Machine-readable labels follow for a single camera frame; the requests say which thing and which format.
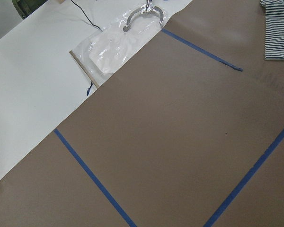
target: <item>dark green object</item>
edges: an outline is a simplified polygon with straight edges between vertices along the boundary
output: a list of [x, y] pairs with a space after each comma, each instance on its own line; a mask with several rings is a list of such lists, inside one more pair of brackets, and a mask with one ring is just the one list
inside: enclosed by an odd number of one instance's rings
[[47, 0], [12, 0], [16, 10], [22, 19], [27, 18]]

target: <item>black and white striped cloth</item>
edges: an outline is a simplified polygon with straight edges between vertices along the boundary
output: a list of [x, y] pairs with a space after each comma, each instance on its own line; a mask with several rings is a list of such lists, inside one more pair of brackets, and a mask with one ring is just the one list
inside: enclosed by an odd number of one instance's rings
[[284, 59], [284, 0], [261, 0], [266, 8], [265, 59]]

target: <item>blue tape scrap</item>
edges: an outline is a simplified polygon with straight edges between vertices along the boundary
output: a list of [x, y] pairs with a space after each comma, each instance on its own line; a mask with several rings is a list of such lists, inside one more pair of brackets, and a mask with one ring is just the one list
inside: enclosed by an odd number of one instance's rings
[[252, 176], [257, 172], [257, 170], [263, 165], [275, 148], [284, 139], [284, 129], [276, 137], [274, 142], [267, 148], [264, 154], [259, 158], [259, 160], [254, 164], [254, 166], [247, 172], [239, 184], [233, 189], [229, 196], [224, 200], [220, 207], [215, 211], [215, 213], [209, 218], [203, 227], [211, 227], [216, 222], [216, 220], [221, 216], [221, 214], [227, 209], [230, 203], [236, 198], [247, 182], [252, 178]]
[[113, 198], [113, 196], [109, 193], [109, 191], [104, 187], [104, 185], [99, 181], [99, 179], [91, 171], [91, 169], [85, 164], [85, 162], [81, 159], [78, 153], [72, 148], [69, 142], [63, 137], [63, 135], [59, 132], [59, 130], [55, 129], [54, 133], [58, 136], [61, 142], [65, 145], [65, 147], [69, 150], [69, 152], [73, 155], [73, 157], [77, 160], [77, 162], [81, 165], [81, 167], [89, 175], [89, 177], [96, 184], [96, 186], [100, 189], [100, 191], [105, 195], [108, 201], [114, 206], [114, 208], [118, 211], [118, 213], [123, 217], [123, 219], [127, 222], [127, 224], [130, 227], [137, 227], [135, 223], [133, 222], [133, 220], [131, 220], [131, 218], [127, 215], [127, 213], [117, 203], [117, 201]]
[[214, 54], [212, 54], [212, 53], [209, 53], [208, 51], [202, 49], [201, 47], [198, 47], [197, 45], [194, 45], [193, 43], [191, 43], [191, 42], [189, 42], [189, 41], [187, 41], [187, 40], [181, 38], [180, 36], [177, 36], [176, 34], [170, 32], [170, 31], [168, 31], [168, 30], [166, 30], [166, 29], [164, 29], [164, 28], [162, 29], [162, 32], [164, 32], [165, 34], [167, 34], [167, 35], [173, 37], [174, 39], [177, 39], [178, 41], [180, 41], [180, 42], [186, 44], [187, 46], [190, 46], [191, 48], [195, 49], [196, 51], [199, 51], [200, 53], [203, 53], [203, 54], [205, 54], [206, 56], [208, 56], [208, 57], [210, 57], [210, 58], [212, 58], [212, 59], [214, 59], [214, 60], [216, 60], [216, 61], [218, 61], [218, 62], [221, 62], [221, 63], [223, 63], [224, 65], [227, 65], [227, 66], [233, 68], [234, 70], [237, 70], [237, 71], [240, 71], [240, 72], [243, 71], [242, 68], [239, 68], [239, 67], [237, 67], [237, 66], [235, 66], [235, 65], [233, 65], [233, 64], [231, 64], [231, 63], [229, 63], [229, 62], [227, 62], [227, 61], [225, 61], [225, 60], [223, 60], [222, 58], [219, 58], [218, 56], [216, 56], [216, 55], [214, 55]]

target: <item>clear plastic bag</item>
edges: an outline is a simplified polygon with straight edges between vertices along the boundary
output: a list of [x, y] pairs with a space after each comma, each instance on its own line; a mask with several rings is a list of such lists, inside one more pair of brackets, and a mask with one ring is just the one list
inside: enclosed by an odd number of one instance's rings
[[129, 15], [142, 5], [125, 12], [102, 28], [102, 32], [94, 32], [72, 50], [100, 86], [147, 44], [170, 18], [163, 10], [164, 20], [160, 24], [160, 16], [155, 12], [137, 13], [131, 20], [130, 30], [124, 32]]

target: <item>striped shirt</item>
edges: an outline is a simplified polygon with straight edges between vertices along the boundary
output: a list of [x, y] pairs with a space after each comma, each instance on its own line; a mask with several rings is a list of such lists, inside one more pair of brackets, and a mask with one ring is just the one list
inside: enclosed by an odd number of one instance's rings
[[284, 59], [284, 0], [261, 0], [266, 9], [265, 59]]

